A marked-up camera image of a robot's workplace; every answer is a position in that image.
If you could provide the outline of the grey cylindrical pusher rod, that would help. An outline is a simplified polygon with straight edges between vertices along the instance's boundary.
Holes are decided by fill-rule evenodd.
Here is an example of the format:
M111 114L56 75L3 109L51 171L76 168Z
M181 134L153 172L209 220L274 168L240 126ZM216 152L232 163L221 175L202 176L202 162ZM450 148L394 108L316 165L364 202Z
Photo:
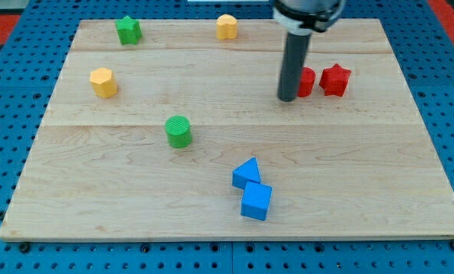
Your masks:
M286 35L277 88L277 97L283 102L292 102L297 98L311 36Z

